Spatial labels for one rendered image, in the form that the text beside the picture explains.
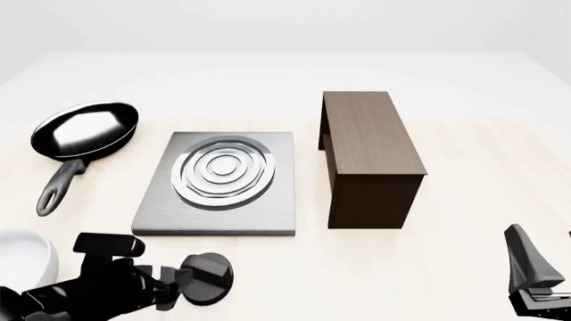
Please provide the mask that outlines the dark brown wooden cabinet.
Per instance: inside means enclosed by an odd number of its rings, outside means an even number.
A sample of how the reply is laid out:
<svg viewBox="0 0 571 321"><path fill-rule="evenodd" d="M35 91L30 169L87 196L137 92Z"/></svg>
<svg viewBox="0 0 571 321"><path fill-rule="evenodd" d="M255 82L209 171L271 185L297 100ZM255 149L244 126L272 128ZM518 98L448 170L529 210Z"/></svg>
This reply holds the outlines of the dark brown wooden cabinet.
<svg viewBox="0 0 571 321"><path fill-rule="evenodd" d="M331 189L330 229L400 229L426 168L386 92L326 91L318 149Z"/></svg>

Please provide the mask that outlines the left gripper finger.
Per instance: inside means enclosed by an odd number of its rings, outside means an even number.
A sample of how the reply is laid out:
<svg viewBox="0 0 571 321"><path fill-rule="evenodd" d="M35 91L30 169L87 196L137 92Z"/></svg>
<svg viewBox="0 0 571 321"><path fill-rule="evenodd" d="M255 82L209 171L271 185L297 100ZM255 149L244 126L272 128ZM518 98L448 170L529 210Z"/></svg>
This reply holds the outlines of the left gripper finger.
<svg viewBox="0 0 571 321"><path fill-rule="evenodd" d="M161 267L160 281L167 284L190 285L194 280L194 271L191 268Z"/></svg>
<svg viewBox="0 0 571 321"><path fill-rule="evenodd" d="M157 292L155 294L155 309L157 310L170 310L175 307L180 293L174 292Z"/></svg>

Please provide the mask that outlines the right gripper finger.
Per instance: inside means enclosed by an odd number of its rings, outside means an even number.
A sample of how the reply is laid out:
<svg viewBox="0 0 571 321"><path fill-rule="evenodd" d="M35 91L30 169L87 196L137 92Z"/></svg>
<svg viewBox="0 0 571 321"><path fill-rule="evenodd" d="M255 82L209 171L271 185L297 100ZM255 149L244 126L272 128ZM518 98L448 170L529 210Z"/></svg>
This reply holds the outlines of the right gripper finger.
<svg viewBox="0 0 571 321"><path fill-rule="evenodd" d="M530 288L553 288L566 279L535 248L519 224L505 232L509 255L509 294Z"/></svg>

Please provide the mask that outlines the flat grey stove plate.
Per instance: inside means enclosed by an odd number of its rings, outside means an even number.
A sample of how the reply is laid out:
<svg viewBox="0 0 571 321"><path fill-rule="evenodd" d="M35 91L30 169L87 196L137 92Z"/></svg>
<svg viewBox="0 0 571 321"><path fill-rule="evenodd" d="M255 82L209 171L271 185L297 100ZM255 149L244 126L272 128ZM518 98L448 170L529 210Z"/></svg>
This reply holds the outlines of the flat grey stove plate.
<svg viewBox="0 0 571 321"><path fill-rule="evenodd" d="M293 133L172 133L131 230L142 236L295 235Z"/></svg>

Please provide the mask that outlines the round black stove knob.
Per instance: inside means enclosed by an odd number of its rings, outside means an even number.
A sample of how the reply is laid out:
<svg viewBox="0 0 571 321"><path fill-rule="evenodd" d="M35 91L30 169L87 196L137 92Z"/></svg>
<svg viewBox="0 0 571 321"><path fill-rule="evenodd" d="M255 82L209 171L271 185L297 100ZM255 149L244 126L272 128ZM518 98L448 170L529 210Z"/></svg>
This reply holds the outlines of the round black stove knob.
<svg viewBox="0 0 571 321"><path fill-rule="evenodd" d="M224 299L234 282L230 261L219 253L192 254L181 264L190 269L193 278L182 292L185 299L198 307L206 307Z"/></svg>

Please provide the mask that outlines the black frying pan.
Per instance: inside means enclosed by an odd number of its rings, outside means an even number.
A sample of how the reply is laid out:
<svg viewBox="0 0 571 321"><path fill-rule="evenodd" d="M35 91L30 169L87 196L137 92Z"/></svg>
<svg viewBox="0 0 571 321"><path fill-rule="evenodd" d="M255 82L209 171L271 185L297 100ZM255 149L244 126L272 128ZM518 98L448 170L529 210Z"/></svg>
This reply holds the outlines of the black frying pan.
<svg viewBox="0 0 571 321"><path fill-rule="evenodd" d="M36 212L48 216L62 202L75 176L92 161L121 149L137 130L139 114L129 103L94 101L58 111L33 131L32 149L62 165L41 193Z"/></svg>

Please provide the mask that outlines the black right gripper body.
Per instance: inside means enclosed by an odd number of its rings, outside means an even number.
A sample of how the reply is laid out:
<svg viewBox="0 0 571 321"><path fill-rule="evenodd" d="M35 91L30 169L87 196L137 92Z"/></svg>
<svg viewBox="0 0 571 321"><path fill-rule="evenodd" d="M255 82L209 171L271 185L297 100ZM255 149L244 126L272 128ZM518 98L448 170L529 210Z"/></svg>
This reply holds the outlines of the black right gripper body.
<svg viewBox="0 0 571 321"><path fill-rule="evenodd" d="M571 293L511 284L509 300L519 317L571 317Z"/></svg>

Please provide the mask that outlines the white bowl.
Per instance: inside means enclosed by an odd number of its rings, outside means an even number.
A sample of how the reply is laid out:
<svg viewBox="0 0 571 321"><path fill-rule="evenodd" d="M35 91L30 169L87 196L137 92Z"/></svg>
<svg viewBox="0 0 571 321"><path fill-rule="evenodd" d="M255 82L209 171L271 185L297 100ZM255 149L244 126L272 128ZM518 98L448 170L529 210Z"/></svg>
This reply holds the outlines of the white bowl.
<svg viewBox="0 0 571 321"><path fill-rule="evenodd" d="M0 286L22 293L57 282L59 258L34 229L0 229Z"/></svg>

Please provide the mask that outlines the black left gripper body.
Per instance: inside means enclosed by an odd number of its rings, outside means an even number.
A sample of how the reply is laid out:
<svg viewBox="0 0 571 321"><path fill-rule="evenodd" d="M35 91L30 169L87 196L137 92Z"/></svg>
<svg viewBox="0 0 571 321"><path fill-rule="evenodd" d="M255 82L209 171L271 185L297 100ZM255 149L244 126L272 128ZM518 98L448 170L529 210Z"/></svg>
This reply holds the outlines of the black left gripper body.
<svg viewBox="0 0 571 321"><path fill-rule="evenodd" d="M136 277L140 285L136 289L136 302L139 308L155 307L155 294L157 292L178 291L178 285L163 283L152 276L153 267L149 265L135 265Z"/></svg>

